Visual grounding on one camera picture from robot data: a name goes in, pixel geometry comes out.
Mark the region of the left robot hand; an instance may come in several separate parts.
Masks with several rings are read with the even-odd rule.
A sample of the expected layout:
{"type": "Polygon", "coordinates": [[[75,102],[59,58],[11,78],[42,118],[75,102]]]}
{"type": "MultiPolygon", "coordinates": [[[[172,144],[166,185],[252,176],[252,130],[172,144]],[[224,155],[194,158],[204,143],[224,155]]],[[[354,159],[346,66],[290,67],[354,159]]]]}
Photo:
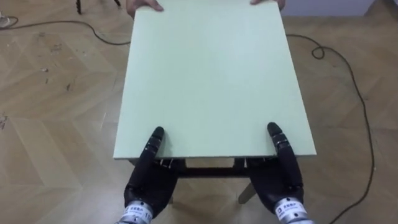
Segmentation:
{"type": "Polygon", "coordinates": [[[164,210],[172,197],[178,180],[178,170],[183,165],[180,159],[157,160],[165,131],[154,129],[134,165],[134,170],[124,190],[124,205],[133,202],[150,207],[155,218],[164,210]]]}

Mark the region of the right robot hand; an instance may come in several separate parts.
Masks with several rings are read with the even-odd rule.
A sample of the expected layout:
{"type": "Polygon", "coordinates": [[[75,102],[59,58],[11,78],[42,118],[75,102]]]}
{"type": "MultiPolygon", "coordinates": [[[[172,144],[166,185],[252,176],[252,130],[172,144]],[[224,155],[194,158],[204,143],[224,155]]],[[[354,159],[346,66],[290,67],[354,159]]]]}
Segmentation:
{"type": "Polygon", "coordinates": [[[248,158],[248,176],[260,201],[272,213],[284,198],[303,202],[303,180],[292,146],[281,128],[274,122],[267,125],[274,145],[275,157],[248,158]]]}

